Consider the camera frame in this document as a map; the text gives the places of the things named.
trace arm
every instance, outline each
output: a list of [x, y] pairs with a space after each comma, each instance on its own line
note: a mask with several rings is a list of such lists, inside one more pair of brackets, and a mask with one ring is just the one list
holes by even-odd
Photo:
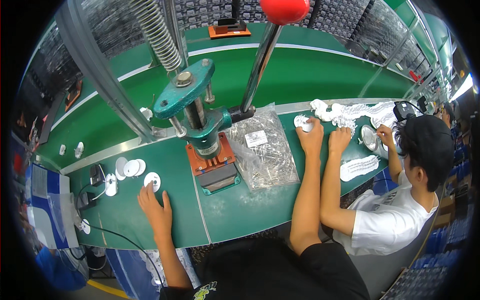
[[402, 171], [402, 164], [393, 143], [392, 130], [382, 124], [377, 129], [377, 135], [382, 140], [382, 143], [388, 147], [388, 171], [392, 181], [398, 183], [398, 175]]
[[175, 251], [172, 240], [172, 208], [167, 191], [163, 191], [163, 206], [160, 206], [153, 194], [153, 182], [146, 187], [142, 187], [140, 195], [137, 196], [138, 203], [148, 222], [152, 226], [154, 240], [158, 247], [160, 259], [163, 265], [163, 271], [167, 278], [168, 286], [174, 288], [193, 289], [192, 283], [188, 278], [187, 272], [183, 268]]
[[324, 128], [320, 120], [310, 118], [313, 123], [310, 132], [297, 127], [297, 135], [305, 152], [305, 173], [300, 190], [295, 199], [290, 230], [290, 242], [293, 251], [300, 255], [313, 244], [321, 243], [318, 238], [318, 214], [320, 211], [320, 148], [324, 137]]
[[320, 191], [320, 222], [341, 233], [352, 236], [355, 210], [340, 208], [340, 160], [350, 143], [350, 128], [337, 128], [328, 139], [328, 160]]

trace fluorescent light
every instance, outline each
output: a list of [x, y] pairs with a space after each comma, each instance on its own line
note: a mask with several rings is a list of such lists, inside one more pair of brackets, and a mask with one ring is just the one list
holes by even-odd
[[470, 89], [472, 86], [473, 86], [472, 73], [470, 73], [465, 78], [465, 81], [462, 83], [462, 86], [458, 89], [455, 95], [453, 95], [452, 99], [449, 100], [449, 102], [452, 102], [453, 100], [463, 95], [463, 93], [466, 92], [468, 89]]

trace power adapter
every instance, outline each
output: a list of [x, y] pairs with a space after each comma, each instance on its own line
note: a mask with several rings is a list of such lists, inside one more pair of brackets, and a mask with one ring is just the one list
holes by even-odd
[[85, 210], [87, 208], [94, 207], [96, 205], [96, 201], [93, 201], [95, 198], [95, 194], [92, 192], [83, 192], [78, 195], [77, 199], [77, 208], [79, 210]]
[[103, 177], [102, 169], [100, 168], [100, 164], [93, 165], [90, 168], [90, 185], [91, 186], [99, 186], [103, 183], [105, 178]]

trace plastic bag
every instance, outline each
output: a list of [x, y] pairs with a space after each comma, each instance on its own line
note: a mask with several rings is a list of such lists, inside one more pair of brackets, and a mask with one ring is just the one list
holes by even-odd
[[66, 225], [66, 223], [70, 223], [72, 220], [74, 223], [75, 221], [78, 221], [74, 217], [77, 213], [73, 204], [73, 193], [47, 193], [47, 200], [50, 210], [52, 212], [52, 218], [53, 223], [55, 224], [55, 228], [57, 229], [61, 240], [65, 241], [66, 235], [64, 226]]
[[300, 183], [275, 103], [225, 130], [237, 168], [251, 191]]

